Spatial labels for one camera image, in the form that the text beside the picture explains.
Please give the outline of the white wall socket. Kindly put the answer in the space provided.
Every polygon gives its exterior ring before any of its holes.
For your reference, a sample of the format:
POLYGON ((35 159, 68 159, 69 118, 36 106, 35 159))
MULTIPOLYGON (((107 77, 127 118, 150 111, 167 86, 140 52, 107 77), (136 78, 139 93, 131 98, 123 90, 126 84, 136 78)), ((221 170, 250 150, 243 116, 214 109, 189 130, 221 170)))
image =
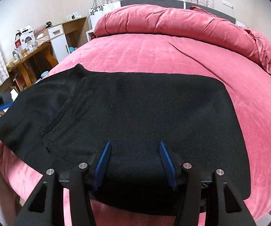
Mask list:
POLYGON ((234 9, 234 5, 226 0, 222 0, 222 4, 228 6, 231 9, 234 9))

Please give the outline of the teal lidded container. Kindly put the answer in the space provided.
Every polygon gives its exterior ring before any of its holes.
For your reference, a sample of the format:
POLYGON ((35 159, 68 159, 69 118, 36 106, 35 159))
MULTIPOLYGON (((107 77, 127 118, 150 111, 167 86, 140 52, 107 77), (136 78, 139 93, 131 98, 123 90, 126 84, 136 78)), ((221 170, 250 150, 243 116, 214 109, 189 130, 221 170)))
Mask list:
POLYGON ((44 72, 41 74, 40 78, 43 79, 48 73, 49 73, 48 71, 44 71, 44 72))

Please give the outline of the pink rolled duvet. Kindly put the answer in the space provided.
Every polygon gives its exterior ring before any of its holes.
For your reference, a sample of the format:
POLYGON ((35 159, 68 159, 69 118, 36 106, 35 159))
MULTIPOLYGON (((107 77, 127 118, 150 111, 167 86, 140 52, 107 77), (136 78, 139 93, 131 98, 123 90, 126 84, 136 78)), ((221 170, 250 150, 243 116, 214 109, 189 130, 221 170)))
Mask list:
POLYGON ((256 42, 232 22, 205 12, 165 8, 157 5, 129 5, 99 19, 94 34, 159 34, 186 37, 210 43, 260 63, 256 42))

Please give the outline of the white grey nightstand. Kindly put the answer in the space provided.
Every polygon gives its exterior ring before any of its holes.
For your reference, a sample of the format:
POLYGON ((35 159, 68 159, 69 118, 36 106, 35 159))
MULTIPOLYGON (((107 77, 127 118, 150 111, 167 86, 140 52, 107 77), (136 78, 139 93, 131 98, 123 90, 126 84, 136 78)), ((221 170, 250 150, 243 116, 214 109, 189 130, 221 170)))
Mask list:
POLYGON ((106 13, 111 12, 112 10, 118 9, 121 7, 120 2, 114 2, 109 4, 103 4, 94 8, 89 9, 89 18, 90 18, 90 25, 91 29, 86 32, 87 41, 92 39, 94 35, 94 29, 97 22, 103 17, 106 13))

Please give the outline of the grey bed headboard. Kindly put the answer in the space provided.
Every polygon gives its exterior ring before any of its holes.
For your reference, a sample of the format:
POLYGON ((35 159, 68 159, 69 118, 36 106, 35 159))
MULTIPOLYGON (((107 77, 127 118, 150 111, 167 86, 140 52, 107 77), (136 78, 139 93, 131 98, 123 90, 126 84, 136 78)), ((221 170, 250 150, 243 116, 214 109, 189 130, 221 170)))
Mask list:
POLYGON ((147 4, 147 5, 157 5, 166 8, 178 8, 178 9, 191 9, 193 7, 199 7, 213 15, 216 15, 220 18, 226 19, 233 24, 236 24, 236 19, 230 15, 227 15, 223 12, 217 11, 213 8, 209 8, 203 5, 198 5, 191 2, 184 2, 178 0, 121 0, 121 6, 135 5, 135 4, 147 4))

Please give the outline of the pink ruffled pillow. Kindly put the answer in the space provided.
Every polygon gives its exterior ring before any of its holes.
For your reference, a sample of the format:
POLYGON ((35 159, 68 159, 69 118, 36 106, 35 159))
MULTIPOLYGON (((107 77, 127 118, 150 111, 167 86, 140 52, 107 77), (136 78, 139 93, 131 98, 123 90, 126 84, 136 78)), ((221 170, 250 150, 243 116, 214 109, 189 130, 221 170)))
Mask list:
POLYGON ((190 6, 201 24, 194 38, 232 50, 259 64, 271 75, 271 42, 249 27, 239 27, 199 6, 190 6))

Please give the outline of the white wooden cabinet desk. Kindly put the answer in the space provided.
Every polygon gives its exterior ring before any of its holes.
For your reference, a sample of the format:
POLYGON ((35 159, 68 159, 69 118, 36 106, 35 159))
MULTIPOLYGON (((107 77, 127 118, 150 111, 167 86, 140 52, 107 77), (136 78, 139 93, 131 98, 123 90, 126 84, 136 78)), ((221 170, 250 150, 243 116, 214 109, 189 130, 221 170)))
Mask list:
POLYGON ((88 42, 87 31, 89 31, 87 17, 73 19, 45 29, 58 63, 71 53, 70 47, 79 48, 88 42))

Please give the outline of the wooden side table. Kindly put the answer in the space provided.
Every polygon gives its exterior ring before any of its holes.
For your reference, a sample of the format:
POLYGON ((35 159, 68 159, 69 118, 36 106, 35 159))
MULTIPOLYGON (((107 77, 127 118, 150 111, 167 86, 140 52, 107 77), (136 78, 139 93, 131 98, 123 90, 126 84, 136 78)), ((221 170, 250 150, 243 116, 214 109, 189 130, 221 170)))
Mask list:
POLYGON ((52 52, 51 43, 45 42, 8 69, 8 73, 14 79, 19 91, 31 87, 41 78, 43 72, 50 71, 58 64, 52 52))

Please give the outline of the pink bed with blanket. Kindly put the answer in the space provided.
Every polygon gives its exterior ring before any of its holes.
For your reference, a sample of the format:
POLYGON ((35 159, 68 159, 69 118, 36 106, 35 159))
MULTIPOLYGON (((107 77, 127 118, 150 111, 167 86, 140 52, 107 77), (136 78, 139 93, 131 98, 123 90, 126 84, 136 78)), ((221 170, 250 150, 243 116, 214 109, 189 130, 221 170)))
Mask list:
POLYGON ((174 215, 160 159, 220 168, 255 219, 271 210, 271 76, 254 60, 186 37, 116 34, 66 57, 0 117, 0 142, 39 173, 109 161, 89 177, 97 222, 108 208, 174 215))

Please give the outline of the black embroidered pants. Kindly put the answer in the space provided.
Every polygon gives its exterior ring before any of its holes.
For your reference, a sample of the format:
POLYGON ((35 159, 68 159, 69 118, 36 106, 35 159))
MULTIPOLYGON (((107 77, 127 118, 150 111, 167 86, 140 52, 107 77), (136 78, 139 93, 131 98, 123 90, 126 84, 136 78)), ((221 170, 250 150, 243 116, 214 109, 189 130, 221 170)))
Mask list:
POLYGON ((222 169, 243 199, 251 193, 248 154, 223 83, 207 76, 99 73, 82 65, 21 92, 0 117, 0 141, 44 173, 96 166, 111 156, 91 198, 123 210, 174 215, 177 195, 159 157, 164 141, 208 180, 222 169))

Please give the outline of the white red product box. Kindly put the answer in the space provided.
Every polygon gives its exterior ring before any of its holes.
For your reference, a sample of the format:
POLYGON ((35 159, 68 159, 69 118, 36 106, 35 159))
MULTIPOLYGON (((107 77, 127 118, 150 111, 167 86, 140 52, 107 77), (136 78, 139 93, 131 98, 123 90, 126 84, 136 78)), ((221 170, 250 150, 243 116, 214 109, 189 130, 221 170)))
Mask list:
POLYGON ((17 30, 15 35, 15 48, 19 55, 26 49, 27 53, 33 52, 33 46, 35 45, 34 31, 30 25, 17 30))

